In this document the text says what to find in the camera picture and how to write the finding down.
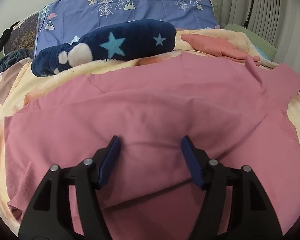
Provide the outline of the dark teal fleece blanket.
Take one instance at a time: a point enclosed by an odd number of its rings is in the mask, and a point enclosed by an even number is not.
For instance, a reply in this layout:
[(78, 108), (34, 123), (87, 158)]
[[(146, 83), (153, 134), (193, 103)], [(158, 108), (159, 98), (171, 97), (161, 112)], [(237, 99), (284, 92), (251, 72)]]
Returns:
[(27, 57), (28, 57), (28, 53), (25, 48), (20, 48), (19, 50), (8, 53), (7, 55), (5, 55), (0, 59), (0, 73), (6, 71), (15, 63)]

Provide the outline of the black floor lamp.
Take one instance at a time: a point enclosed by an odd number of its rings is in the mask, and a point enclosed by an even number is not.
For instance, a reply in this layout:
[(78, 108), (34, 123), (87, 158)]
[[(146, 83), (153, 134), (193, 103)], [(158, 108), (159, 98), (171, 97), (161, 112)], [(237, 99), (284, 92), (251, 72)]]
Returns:
[(251, 15), (252, 15), (252, 12), (253, 12), (254, 2), (255, 2), (255, 0), (251, 0), (250, 9), (249, 9), (249, 12), (248, 12), (247, 19), (245, 20), (245, 22), (243, 24), (243, 27), (245, 29), (248, 28), (248, 25), (249, 25), (249, 22), (250, 22), (250, 19), (251, 19)]

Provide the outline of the navy star fleece garment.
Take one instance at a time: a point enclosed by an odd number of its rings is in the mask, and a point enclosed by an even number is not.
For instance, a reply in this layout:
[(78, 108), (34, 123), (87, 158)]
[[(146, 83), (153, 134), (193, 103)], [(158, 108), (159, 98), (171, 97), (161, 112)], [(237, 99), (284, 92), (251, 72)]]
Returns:
[(130, 61), (172, 51), (177, 31), (173, 24), (143, 19), (98, 28), (73, 44), (43, 49), (31, 70), (37, 77), (57, 75), (72, 67), (97, 60)]

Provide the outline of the pink long-sleeve shirt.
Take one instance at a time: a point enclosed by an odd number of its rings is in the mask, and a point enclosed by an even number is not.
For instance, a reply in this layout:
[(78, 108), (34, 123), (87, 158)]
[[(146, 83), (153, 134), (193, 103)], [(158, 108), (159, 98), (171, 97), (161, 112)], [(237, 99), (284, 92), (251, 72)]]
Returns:
[(21, 221), (54, 164), (75, 166), (115, 135), (121, 151), (98, 193), (113, 239), (187, 239), (205, 193), (191, 181), (181, 140), (225, 166), (249, 165), (286, 232), (300, 216), (300, 145), (287, 106), (300, 76), (181, 53), (80, 75), (5, 118), (8, 206)]

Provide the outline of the black garment on headboard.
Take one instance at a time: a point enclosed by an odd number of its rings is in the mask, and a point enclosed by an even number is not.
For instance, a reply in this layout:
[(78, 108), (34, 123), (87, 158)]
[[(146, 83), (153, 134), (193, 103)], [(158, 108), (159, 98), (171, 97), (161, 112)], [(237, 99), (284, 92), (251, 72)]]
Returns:
[(0, 37), (0, 52), (3, 50), (4, 45), (10, 39), (13, 28), (19, 23), (20, 23), (19, 21), (15, 22), (10, 28), (5, 29), (4, 32), (2, 33), (2, 36)]

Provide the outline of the dark patterned pillow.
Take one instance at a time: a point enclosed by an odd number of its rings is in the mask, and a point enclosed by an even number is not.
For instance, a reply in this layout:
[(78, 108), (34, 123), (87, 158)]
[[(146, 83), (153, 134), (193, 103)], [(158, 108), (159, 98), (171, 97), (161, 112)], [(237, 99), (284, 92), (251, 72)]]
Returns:
[(13, 28), (10, 39), (4, 46), (4, 55), (24, 48), (28, 57), (34, 58), (38, 15), (39, 12), (32, 14)]

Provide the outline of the folded coral red garment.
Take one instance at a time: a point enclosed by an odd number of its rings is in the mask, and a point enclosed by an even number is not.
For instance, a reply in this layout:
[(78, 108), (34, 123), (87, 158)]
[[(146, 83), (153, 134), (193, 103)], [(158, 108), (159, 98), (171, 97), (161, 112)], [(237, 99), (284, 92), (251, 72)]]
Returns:
[(189, 43), (196, 51), (223, 57), (238, 63), (245, 63), (248, 53), (237, 49), (227, 39), (198, 34), (181, 34), (181, 39)]

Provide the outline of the green pillow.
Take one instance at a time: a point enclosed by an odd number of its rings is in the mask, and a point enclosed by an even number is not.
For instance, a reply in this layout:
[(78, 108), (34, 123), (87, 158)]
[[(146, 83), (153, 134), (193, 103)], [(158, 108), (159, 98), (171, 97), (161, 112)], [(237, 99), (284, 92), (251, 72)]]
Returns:
[(231, 31), (239, 31), (247, 35), (252, 44), (257, 48), (260, 54), (270, 61), (273, 61), (277, 54), (277, 49), (268, 41), (264, 40), (262, 37), (253, 33), (252, 31), (233, 23), (227, 24), (224, 29)]

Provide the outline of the blue tree-print pillow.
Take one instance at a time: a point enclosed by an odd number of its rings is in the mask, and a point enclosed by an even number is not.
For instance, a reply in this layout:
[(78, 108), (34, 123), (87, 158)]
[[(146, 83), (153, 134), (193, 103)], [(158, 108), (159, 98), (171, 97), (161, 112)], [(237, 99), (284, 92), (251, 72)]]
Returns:
[(177, 29), (219, 28), (211, 0), (57, 0), (39, 12), (35, 54), (100, 27), (144, 18)]

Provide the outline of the cream bear fleece blanket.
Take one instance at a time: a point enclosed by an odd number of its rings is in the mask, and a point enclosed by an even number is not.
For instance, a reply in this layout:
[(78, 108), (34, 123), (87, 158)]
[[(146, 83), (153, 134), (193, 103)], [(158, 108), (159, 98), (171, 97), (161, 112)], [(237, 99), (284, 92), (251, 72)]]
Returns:
[(155, 60), (165, 60), (179, 55), (182, 51), (205, 56), (205, 53), (196, 52), (187, 42), (181, 39), (183, 34), (204, 35), (210, 37), (220, 37), (228, 40), (237, 49), (242, 50), (251, 56), (258, 55), (247, 35), (243, 32), (235, 32), (223, 29), (203, 29), (203, 30), (179, 30), (175, 38), (175, 49), (172, 52), (154, 57), (136, 59), (128, 62), (119, 60), (99, 60), (66, 70), (52, 77), (35, 77), (31, 72), (31, 62), (28, 59), (21, 60), (22, 67), (18, 76), (6, 96), (5, 101), (0, 104), (0, 217), (8, 227), (12, 235), (18, 234), (20, 224), (17, 222), (12, 212), (8, 208), (8, 194), (6, 186), (5, 149), (4, 149), (4, 117), (17, 113), (22, 107), (34, 99), (47, 94), (54, 88), (66, 81), (81, 74), (102, 74), (111, 70), (137, 66), (138, 64), (153, 63)]

